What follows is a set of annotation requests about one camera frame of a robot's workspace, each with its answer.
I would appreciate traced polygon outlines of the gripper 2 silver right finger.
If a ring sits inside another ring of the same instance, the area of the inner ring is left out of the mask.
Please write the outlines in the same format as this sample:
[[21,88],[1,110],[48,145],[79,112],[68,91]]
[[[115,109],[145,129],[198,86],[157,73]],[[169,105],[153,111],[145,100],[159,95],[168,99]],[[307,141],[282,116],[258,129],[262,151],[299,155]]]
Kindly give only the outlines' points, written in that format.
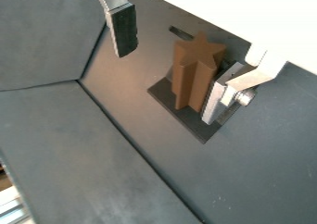
[[236,62],[212,83],[202,121],[210,125],[234,102],[247,106],[255,96],[251,88],[274,79],[284,64],[280,56],[252,44],[244,65]]

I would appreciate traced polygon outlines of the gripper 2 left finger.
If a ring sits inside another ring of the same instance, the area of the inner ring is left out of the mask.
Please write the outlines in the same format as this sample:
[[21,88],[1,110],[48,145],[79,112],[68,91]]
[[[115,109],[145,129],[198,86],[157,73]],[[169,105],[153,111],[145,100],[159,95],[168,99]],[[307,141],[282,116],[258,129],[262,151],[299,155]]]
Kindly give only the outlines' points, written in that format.
[[104,9],[113,50],[127,56],[137,47],[136,9],[128,0],[99,0]]

